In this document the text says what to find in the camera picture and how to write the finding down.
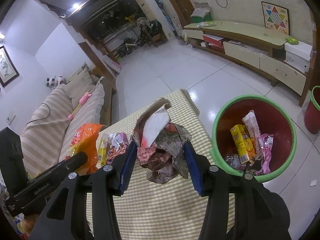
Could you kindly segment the person's hand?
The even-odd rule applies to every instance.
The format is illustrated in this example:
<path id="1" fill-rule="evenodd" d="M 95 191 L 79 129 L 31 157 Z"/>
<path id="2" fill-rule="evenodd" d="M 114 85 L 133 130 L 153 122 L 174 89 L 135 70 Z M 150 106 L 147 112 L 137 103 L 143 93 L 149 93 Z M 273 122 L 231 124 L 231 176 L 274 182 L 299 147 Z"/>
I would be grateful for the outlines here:
<path id="1" fill-rule="evenodd" d="M 39 216 L 40 216 L 39 214 L 24 216 L 24 218 L 21 220 L 21 222 L 20 222 L 21 227 L 24 230 L 24 233 L 28 237 L 30 236 Z"/>

